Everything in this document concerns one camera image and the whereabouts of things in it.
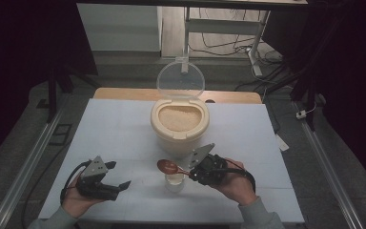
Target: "clear plastic lid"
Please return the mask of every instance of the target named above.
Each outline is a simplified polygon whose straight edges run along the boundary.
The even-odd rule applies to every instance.
[[[199,97],[205,87],[204,75],[187,58],[176,58],[176,61],[165,66],[159,73],[156,86],[167,97]]]

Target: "spoon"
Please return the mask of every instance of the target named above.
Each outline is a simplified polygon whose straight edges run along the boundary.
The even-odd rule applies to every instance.
[[[187,176],[190,175],[189,172],[182,170],[173,161],[167,159],[158,160],[157,167],[162,173],[166,175],[173,175],[173,174],[184,174]]]

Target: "black device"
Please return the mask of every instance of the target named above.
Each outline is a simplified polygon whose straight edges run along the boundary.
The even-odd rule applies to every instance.
[[[80,164],[77,168],[75,168],[67,183],[65,184],[64,189],[61,192],[61,202],[65,198],[68,184],[73,174],[82,166],[87,167],[82,171],[75,185],[75,188],[78,190],[80,195],[86,198],[98,198],[115,201],[118,197],[118,194],[128,189],[131,183],[130,181],[128,181],[120,184],[117,187],[106,185],[101,182],[106,173],[110,169],[113,169],[115,167],[115,164],[115,161],[104,163],[100,156],[97,156],[94,160],[90,160]]]
[[[214,145],[212,143],[193,150],[192,160],[189,165],[191,168],[189,178],[198,181],[202,185],[218,185],[227,173],[241,174],[251,182],[255,192],[254,176],[234,163],[237,169],[228,168],[228,161],[225,158],[219,155],[211,155],[210,151]]]

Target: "clear cup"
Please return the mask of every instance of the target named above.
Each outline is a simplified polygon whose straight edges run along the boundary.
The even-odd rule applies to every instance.
[[[184,180],[183,174],[165,175],[165,187],[173,193],[178,193],[184,187]]]

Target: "gray floor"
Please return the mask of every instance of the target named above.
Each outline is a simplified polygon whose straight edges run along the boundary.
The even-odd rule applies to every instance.
[[[132,88],[155,88],[157,74],[167,63],[171,62],[168,59],[134,58],[133,56],[128,58],[98,56],[96,60],[100,75],[94,77],[97,82],[104,87]],[[235,86],[240,83],[255,82],[255,79],[250,75],[250,66],[247,61],[192,59],[192,62],[205,74],[206,90],[233,91]],[[267,73],[271,69],[272,67],[265,67],[263,71]],[[71,133],[67,139],[62,139],[61,136],[52,137],[52,143],[71,140],[87,102],[94,93],[94,88],[84,81],[76,77],[73,77],[72,81],[75,89],[71,94],[64,115],[59,121],[59,124],[71,124]],[[240,91],[252,91],[254,85],[256,84],[242,87]],[[283,152],[282,155],[294,185],[302,214],[306,219],[305,225],[288,225],[288,228],[349,228],[317,163],[313,148],[305,136],[301,125],[302,121],[295,118],[296,109],[289,98],[290,90],[291,88],[283,88],[269,96],[263,96],[263,88],[259,90],[278,134],[290,146],[290,149]],[[46,99],[47,95],[46,83],[31,90],[28,108],[0,147],[0,203],[45,125],[48,111],[37,109],[36,106],[41,99]],[[315,109],[315,132],[320,137],[366,228],[366,172],[349,148],[326,122],[321,113],[321,103],[318,105]],[[302,102],[298,102],[297,106],[299,109],[303,108]],[[21,210],[25,204],[26,196],[31,186],[37,181],[60,148],[61,146],[49,145],[45,150],[29,186],[9,220],[7,228],[22,228]],[[25,214],[26,224],[38,216],[64,156],[65,153],[62,153],[54,161],[30,196]],[[109,224],[92,222],[82,222],[81,226],[82,228],[111,228]],[[118,225],[115,228],[128,227]]]

